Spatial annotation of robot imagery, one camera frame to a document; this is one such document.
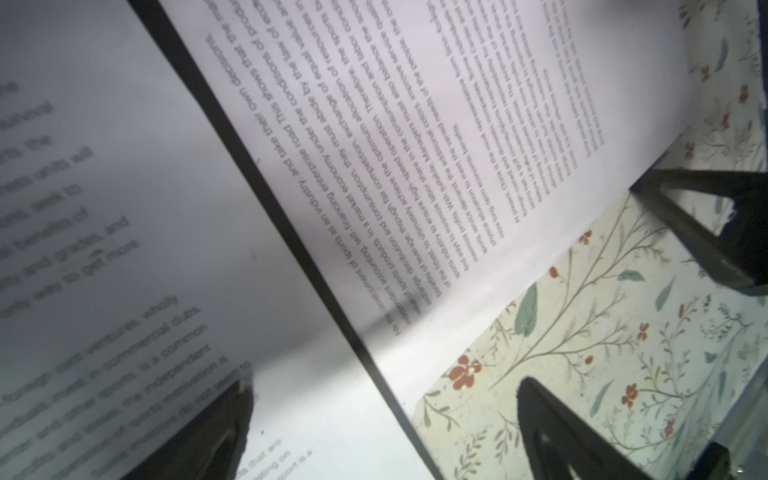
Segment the printed paper sheet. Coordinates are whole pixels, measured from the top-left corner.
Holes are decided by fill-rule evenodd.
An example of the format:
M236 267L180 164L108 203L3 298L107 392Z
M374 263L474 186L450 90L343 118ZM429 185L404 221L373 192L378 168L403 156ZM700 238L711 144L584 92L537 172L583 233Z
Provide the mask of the printed paper sheet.
M674 1L166 1L399 404L688 122Z
M235 479L428 479L126 1L1 5L1 475L125 475L235 382Z

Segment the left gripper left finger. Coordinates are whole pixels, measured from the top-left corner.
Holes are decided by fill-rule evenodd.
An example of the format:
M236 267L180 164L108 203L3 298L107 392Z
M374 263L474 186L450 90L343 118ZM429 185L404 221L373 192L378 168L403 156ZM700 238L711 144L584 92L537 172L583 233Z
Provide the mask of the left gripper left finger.
M235 479L247 443L254 400L250 381L235 382L125 477Z

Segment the printed paper sheet front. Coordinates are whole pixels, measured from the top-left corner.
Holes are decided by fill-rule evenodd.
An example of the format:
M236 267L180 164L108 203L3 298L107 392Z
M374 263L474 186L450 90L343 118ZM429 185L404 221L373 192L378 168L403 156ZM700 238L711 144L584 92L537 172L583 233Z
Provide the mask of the printed paper sheet front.
M235 479L428 479L126 1L1 5L1 475L125 475L235 382Z

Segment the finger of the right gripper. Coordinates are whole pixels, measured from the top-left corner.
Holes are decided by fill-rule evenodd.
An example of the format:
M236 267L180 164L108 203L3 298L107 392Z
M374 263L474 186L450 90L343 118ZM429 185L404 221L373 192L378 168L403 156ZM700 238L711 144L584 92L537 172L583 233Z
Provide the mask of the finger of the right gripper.
M686 129L630 188L715 283L767 293L767 125L764 110Z

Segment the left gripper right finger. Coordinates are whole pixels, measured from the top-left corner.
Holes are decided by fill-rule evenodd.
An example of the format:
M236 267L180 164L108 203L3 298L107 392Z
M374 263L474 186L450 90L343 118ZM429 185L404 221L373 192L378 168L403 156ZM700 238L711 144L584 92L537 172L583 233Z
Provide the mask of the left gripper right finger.
M522 441L535 479L646 479L597 432L532 377L517 393Z

